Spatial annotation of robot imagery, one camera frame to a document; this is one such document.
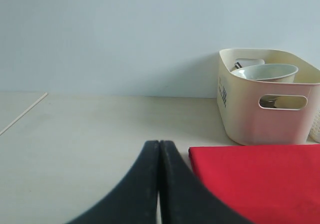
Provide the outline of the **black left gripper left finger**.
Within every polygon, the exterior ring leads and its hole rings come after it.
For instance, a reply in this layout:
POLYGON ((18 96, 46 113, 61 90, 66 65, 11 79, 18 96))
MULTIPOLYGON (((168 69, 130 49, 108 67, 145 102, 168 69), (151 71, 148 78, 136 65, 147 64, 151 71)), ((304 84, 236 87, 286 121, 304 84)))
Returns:
POLYGON ((157 223, 159 141, 146 141, 123 179, 69 223, 157 223))

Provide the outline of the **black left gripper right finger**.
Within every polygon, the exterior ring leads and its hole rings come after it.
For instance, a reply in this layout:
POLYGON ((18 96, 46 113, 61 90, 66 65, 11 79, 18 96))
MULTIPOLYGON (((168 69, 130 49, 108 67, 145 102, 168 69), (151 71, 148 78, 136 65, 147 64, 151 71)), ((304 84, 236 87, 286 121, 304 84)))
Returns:
POLYGON ((174 142, 162 140, 159 144, 158 189, 162 223, 251 223, 200 182, 174 142))

